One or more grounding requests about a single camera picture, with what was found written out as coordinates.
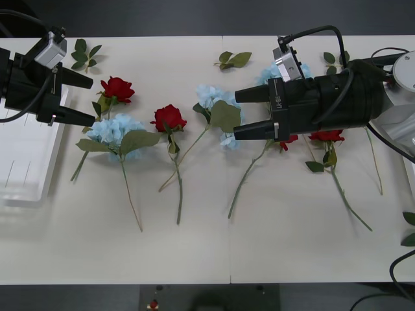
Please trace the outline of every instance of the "red rose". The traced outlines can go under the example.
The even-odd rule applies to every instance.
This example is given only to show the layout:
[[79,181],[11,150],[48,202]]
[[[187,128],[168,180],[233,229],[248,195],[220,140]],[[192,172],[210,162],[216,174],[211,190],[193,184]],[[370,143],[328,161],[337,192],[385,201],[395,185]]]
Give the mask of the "red rose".
[[284,149],[285,151],[288,151],[287,144],[290,144],[293,141],[296,141],[297,139],[298,139],[298,135],[291,135],[288,141],[281,141],[279,142],[279,145],[282,147],[282,149]]
[[172,104],[162,109],[157,109],[157,111],[154,113],[154,118],[156,120],[151,121],[150,123],[155,124],[156,129],[159,132],[166,132],[163,121],[166,122],[169,128],[172,130],[177,130],[178,126],[184,128],[184,126],[187,124],[187,121],[182,119],[180,110],[175,108]]
[[311,140],[318,139],[319,141],[343,141],[344,137],[340,137],[343,130],[326,131],[312,133],[309,138]]
[[117,97],[119,102],[129,103],[131,100],[129,98],[135,93],[131,88],[131,83],[124,81],[121,78],[113,78],[110,76],[108,84],[105,81],[101,80],[101,85],[105,89],[105,97]]

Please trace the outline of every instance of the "white table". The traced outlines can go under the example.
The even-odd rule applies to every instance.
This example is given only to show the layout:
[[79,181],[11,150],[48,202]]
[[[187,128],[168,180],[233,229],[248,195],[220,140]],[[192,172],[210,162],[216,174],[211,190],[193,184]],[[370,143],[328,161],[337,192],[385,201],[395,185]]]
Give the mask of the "white table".
[[[25,53],[36,40],[0,40]],[[345,37],[352,58],[397,46],[415,49],[413,36]],[[276,37],[90,38],[103,44],[101,61],[88,76],[92,90],[72,89],[72,107],[93,113],[100,80],[132,82],[133,103],[117,112],[149,124],[157,108],[174,104],[188,121],[179,137],[186,149],[203,130],[192,111],[199,84],[235,91],[254,85],[272,61]],[[68,40],[70,67],[75,40]],[[337,53],[334,37],[296,40],[299,58],[314,75],[324,73],[322,52]],[[221,73],[212,63],[222,51],[252,51],[243,69]],[[264,119],[255,104],[243,104],[247,122]],[[86,160],[77,182],[69,179],[82,152],[79,127],[66,126],[48,200],[39,209],[1,209],[0,284],[228,283],[389,281],[389,264],[408,249],[399,245],[408,228],[401,212],[413,211],[403,162],[379,141],[375,150],[384,183],[380,196],[370,145],[362,129],[345,132],[338,148],[338,178],[355,210],[372,227],[351,218],[329,174],[315,176],[304,161],[302,139],[289,152],[269,152],[244,185],[231,222],[229,203],[262,142],[244,142],[223,152],[219,134],[206,135],[184,161],[182,222],[175,224],[178,186],[158,187],[172,172],[166,143],[128,165],[132,199],[141,210],[140,233],[128,204],[121,168],[105,155]],[[396,270],[415,280],[408,260]]]

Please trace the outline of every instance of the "white tray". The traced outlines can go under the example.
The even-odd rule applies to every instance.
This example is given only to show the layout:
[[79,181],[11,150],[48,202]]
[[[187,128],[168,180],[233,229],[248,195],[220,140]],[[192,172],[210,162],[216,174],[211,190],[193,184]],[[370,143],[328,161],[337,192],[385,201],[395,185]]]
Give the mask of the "white tray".
[[[62,86],[61,106],[69,105]],[[0,118],[17,112],[0,102]],[[0,124],[0,205],[37,207],[47,196],[64,124],[36,121],[33,114]]]

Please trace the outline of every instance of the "loose leaf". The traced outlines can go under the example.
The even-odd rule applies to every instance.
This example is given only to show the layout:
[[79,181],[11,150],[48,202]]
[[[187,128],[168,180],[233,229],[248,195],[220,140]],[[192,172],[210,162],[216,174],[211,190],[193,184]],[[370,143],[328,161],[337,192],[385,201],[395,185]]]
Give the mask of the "loose leaf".
[[78,148],[82,151],[88,152],[109,152],[110,149],[105,144],[98,143],[97,141],[92,141],[91,139],[82,138],[77,143]]
[[233,133],[233,128],[241,125],[241,109],[218,100],[211,110],[212,126],[220,128],[224,133]]
[[86,52],[86,41],[84,39],[78,39],[75,43],[75,50],[79,52]]
[[211,119],[210,112],[206,110],[205,108],[203,108],[199,103],[193,106],[193,111],[203,114],[203,116],[206,118],[206,122],[210,124],[210,119]]
[[230,58],[232,55],[233,55],[233,53],[231,53],[231,52],[228,52],[228,51],[223,52],[223,53],[219,56],[219,61],[220,61],[221,63],[227,63],[227,62],[228,62],[228,60],[229,60],[229,58]]
[[83,52],[74,52],[71,54],[73,59],[78,62],[86,62],[88,60],[88,56],[86,56]]
[[[349,55],[348,51],[344,51],[344,55],[346,57],[346,61],[349,62],[350,55]],[[342,56],[341,55],[338,57],[338,62],[340,63],[340,65],[343,65],[343,61],[342,61]]]
[[313,173],[324,172],[324,165],[319,162],[308,161],[308,162],[305,162],[305,164],[310,169],[310,171]]
[[324,57],[324,60],[325,60],[327,63],[335,63],[335,62],[336,62],[336,58],[335,58],[335,56],[334,56],[333,54],[331,54],[331,53],[324,52],[324,53],[323,53],[323,57]]
[[72,65],[71,69],[80,69],[85,65],[85,62],[76,62]]
[[238,53],[233,58],[231,58],[228,63],[232,63],[236,68],[242,68],[246,65],[246,63],[248,63],[251,55],[251,52]]
[[102,106],[97,102],[92,102],[93,109],[99,118],[101,118]]
[[403,217],[407,221],[408,224],[415,225],[415,214],[414,213],[404,212]]
[[402,246],[415,246],[415,233],[407,236],[406,238],[403,239],[403,241],[401,242]]
[[121,141],[120,152],[126,156],[129,152],[143,147],[151,147],[158,143],[160,134],[145,130],[134,130],[125,134]]
[[225,70],[232,67],[235,67],[235,65],[233,65],[232,63],[222,63],[219,65],[220,70]]
[[337,73],[337,68],[335,66],[329,66],[326,71],[326,75],[335,75]]
[[91,52],[89,52],[89,58],[94,56],[99,51],[99,49],[101,47],[102,47],[102,45],[97,45],[96,47],[92,48]]
[[96,60],[89,60],[88,67],[93,67],[97,64]]

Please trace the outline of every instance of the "cable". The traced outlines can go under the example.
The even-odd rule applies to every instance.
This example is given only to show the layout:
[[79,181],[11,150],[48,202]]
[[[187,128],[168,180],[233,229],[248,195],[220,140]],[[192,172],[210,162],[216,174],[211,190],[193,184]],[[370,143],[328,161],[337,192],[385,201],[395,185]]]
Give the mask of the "cable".
[[289,36],[280,38],[279,44],[288,44],[291,41],[304,37],[304,36],[308,36],[310,34],[315,34],[316,32],[320,32],[320,31],[325,31],[325,30],[331,30],[336,34],[337,40],[338,40],[338,45],[340,47],[340,57],[342,58],[342,64],[343,64],[343,68],[347,67],[347,61],[346,61],[346,53],[344,52],[344,44],[343,44],[343,37],[342,34],[340,33],[339,29],[331,26],[331,25],[327,25],[327,26],[321,26],[321,27],[317,27],[317,28],[313,28],[313,29],[309,29],[306,31],[301,31],[297,34],[291,34]]
[[35,18],[33,16],[30,16],[30,15],[27,15],[27,14],[24,14],[18,11],[14,11],[14,10],[7,10],[7,9],[0,9],[0,15],[1,14],[12,15],[12,16],[23,18],[23,19],[27,19],[28,21],[41,25],[43,28],[45,28],[46,31],[49,31],[49,26],[44,21],[41,21],[40,19]]
[[26,114],[26,112],[28,112],[39,101],[39,99],[45,94],[46,89],[49,86],[49,82],[51,81],[51,78],[52,78],[52,73],[50,73],[50,75],[46,77],[45,82],[43,83],[40,90],[38,91],[38,94],[36,94],[36,96],[34,97],[34,99],[32,99],[29,105],[27,105],[23,110],[19,111],[17,114],[9,118],[0,119],[0,123],[7,123],[7,122],[14,121],[22,117],[24,114]]
[[395,146],[394,144],[389,143],[389,141],[387,139],[385,139],[381,134],[379,134],[378,131],[376,131],[372,125],[370,125],[369,123],[366,125],[368,127],[368,129],[385,145],[387,145],[389,148],[395,150],[397,153],[399,153],[401,156],[403,156],[404,158],[408,159],[409,161],[411,161],[412,163],[415,164],[415,158],[413,158],[412,156],[408,155],[405,151],[403,151],[402,149],[398,148],[397,146]]
[[413,251],[410,251],[409,253],[407,253],[407,254],[405,254],[405,255],[403,255],[403,256],[400,256],[400,258],[398,258],[398,259],[396,259],[391,265],[390,265],[390,268],[389,268],[389,274],[390,274],[390,277],[392,278],[392,281],[394,282],[394,284],[395,284],[395,286],[398,288],[398,290],[409,300],[409,301],[411,301],[412,303],[415,303],[415,299],[413,298],[413,296],[411,296],[411,295],[409,295],[408,294],[408,292],[406,291],[406,290],[404,290],[403,289],[403,287],[398,283],[398,281],[396,280],[396,278],[395,278],[395,275],[394,275],[394,269],[395,269],[395,267],[397,266],[397,264],[399,264],[401,261],[404,261],[405,259],[407,259],[407,258],[409,258],[409,257],[411,257],[411,256],[413,256],[413,255],[415,255],[415,250],[413,250]]
[[405,298],[405,297],[402,297],[402,296],[399,296],[399,295],[396,295],[396,294],[386,294],[386,293],[367,295],[367,296],[364,296],[364,297],[360,298],[358,301],[356,301],[356,302],[353,304],[353,306],[351,306],[351,308],[350,308],[350,310],[349,310],[349,311],[353,311],[353,310],[356,308],[356,306],[357,306],[359,303],[361,303],[362,301],[365,301],[365,300],[370,299],[370,298],[375,298],[375,297],[386,297],[386,296],[389,296],[389,297],[390,297],[390,296],[394,296],[394,297]]
[[[381,51],[385,51],[385,50],[395,50],[395,51],[402,51],[402,52],[406,52],[406,53],[408,53],[409,51],[408,50],[406,50],[406,49],[401,49],[400,47],[384,47],[383,49],[379,49],[379,50],[377,50],[377,51],[375,51],[375,52],[373,52],[373,54],[370,56],[370,62],[372,63],[372,65],[373,66],[376,66],[376,67],[383,67],[382,65],[379,65],[379,64],[375,64],[375,62],[374,62],[374,56],[377,54],[377,53],[379,53],[379,52],[381,52]],[[387,71],[387,70],[384,70],[383,69],[383,71],[384,72],[386,72],[386,73],[388,73],[388,74],[392,74],[392,71]]]
[[331,115],[332,112],[337,108],[337,106],[341,103],[343,98],[348,93],[348,91],[350,89],[350,86],[353,82],[353,79],[355,78],[355,74],[350,68],[346,68],[342,72],[344,72],[344,71],[347,71],[349,73],[349,77],[348,77],[348,80],[347,80],[346,85],[344,86],[343,90],[340,92],[339,96],[336,98],[335,102],[329,107],[329,109],[327,109],[325,112],[323,112],[323,114],[321,116],[316,117],[311,121],[312,124],[318,124],[318,123],[322,122],[325,118],[327,118],[329,115]]

